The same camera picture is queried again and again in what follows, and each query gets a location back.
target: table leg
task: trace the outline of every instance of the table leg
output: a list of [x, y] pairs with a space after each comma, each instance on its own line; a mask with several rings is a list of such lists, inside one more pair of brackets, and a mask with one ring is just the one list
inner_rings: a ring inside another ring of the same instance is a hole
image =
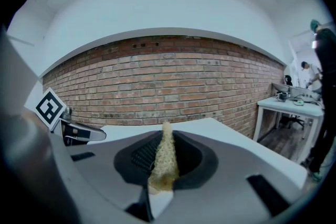
[[258, 137], [259, 137], [259, 134], [260, 134], [261, 123], [263, 122], [262, 121], [263, 120], [263, 117], [262, 117], [263, 114], [264, 114], [264, 109], [259, 106], [256, 130], [254, 131], [254, 136], [253, 136], [254, 141], [258, 140]]
[[319, 124], [319, 118], [314, 118], [313, 119], [313, 124], [311, 126], [311, 129], [310, 129], [310, 132], [309, 132], [309, 135], [308, 135], [308, 139], [307, 139], [307, 141], [305, 143], [305, 146], [303, 147], [303, 150], [301, 151], [301, 154], [300, 154], [300, 156], [297, 160], [298, 164], [300, 164], [301, 162], [303, 162], [307, 158], [307, 156], [310, 152], [310, 148], [311, 148], [313, 138], [316, 135], [316, 132], [318, 131], [318, 125], [320, 125]]
[[275, 125], [275, 128], [279, 128], [280, 120], [281, 120], [282, 112], [277, 112], [277, 123]]

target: person in white shirt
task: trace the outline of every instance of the person in white shirt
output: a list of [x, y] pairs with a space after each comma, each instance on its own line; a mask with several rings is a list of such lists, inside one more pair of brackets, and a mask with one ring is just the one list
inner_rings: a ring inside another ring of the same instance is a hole
[[301, 66], [303, 69], [308, 69], [309, 72], [309, 82], [306, 85], [306, 88], [308, 88], [311, 85], [311, 90], [313, 92], [321, 94], [322, 92], [322, 84], [320, 81], [320, 70], [317, 66], [311, 64], [308, 64], [307, 62], [303, 61], [301, 63]]

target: tabletop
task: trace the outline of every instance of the tabletop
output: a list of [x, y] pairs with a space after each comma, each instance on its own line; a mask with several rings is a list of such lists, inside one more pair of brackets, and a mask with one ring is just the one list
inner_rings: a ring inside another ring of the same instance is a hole
[[[268, 164], [272, 165], [288, 178], [290, 178], [300, 189], [302, 189], [307, 171], [300, 165], [290, 161], [289, 159], [273, 152], [272, 150], [254, 142], [252, 139], [236, 132], [221, 122], [206, 118], [196, 121], [179, 122], [172, 124], [173, 129], [184, 131], [196, 135], [202, 135], [214, 140], [240, 146], [250, 152], [256, 154]], [[101, 128], [107, 134], [104, 141], [89, 142], [88, 144], [106, 143], [135, 135], [139, 135], [149, 131], [161, 130], [162, 125], [143, 125], [143, 126], [120, 126], [107, 125]]]
[[285, 110], [293, 114], [303, 114], [307, 116], [320, 117], [323, 116], [323, 110], [319, 105], [304, 103], [304, 105], [295, 105], [293, 101], [286, 100], [285, 102], [278, 101], [275, 97], [270, 97], [258, 101], [258, 105], [263, 108], [274, 110]]

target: person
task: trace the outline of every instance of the person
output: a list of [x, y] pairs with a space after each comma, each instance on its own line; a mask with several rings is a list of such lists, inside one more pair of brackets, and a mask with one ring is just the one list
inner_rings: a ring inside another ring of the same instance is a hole
[[303, 69], [308, 69], [309, 72], [309, 82], [306, 85], [308, 88], [311, 85], [312, 91], [321, 94], [322, 92], [322, 84], [320, 81], [320, 70], [317, 66], [308, 64], [307, 62], [303, 61], [301, 63]]
[[317, 20], [310, 23], [317, 43], [315, 53], [322, 67], [322, 99], [324, 104], [324, 121], [322, 130], [314, 150], [309, 172], [315, 180], [321, 180], [320, 167], [332, 147], [335, 136], [334, 109], [336, 108], [336, 35], [324, 28]]

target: black pants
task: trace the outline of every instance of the black pants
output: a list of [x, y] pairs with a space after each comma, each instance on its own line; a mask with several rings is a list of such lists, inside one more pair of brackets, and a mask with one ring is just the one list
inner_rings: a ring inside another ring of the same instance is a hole
[[320, 166], [323, 163], [324, 158], [328, 154], [334, 141], [336, 131], [336, 119], [333, 118], [333, 112], [336, 109], [336, 83], [322, 85], [322, 98], [325, 107], [325, 113], [320, 135], [316, 141], [314, 149], [311, 152], [314, 159], [310, 163], [309, 169], [312, 172], [319, 172]]

